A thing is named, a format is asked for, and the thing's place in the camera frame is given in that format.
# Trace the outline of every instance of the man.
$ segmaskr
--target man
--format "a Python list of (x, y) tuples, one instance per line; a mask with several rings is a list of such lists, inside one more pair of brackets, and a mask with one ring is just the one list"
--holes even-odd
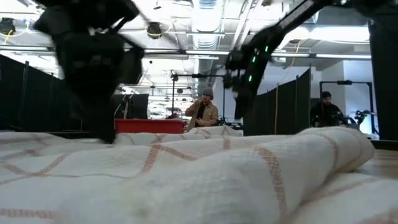
[(211, 103), (213, 100), (213, 90), (211, 88), (203, 91), (202, 100), (196, 100), (186, 111), (185, 115), (192, 117), (187, 131), (197, 127), (209, 127), (216, 123), (218, 109)]
[(322, 93), (321, 102), (311, 108), (311, 125), (317, 126), (337, 126), (343, 121), (343, 113), (331, 101), (331, 94), (328, 91)]

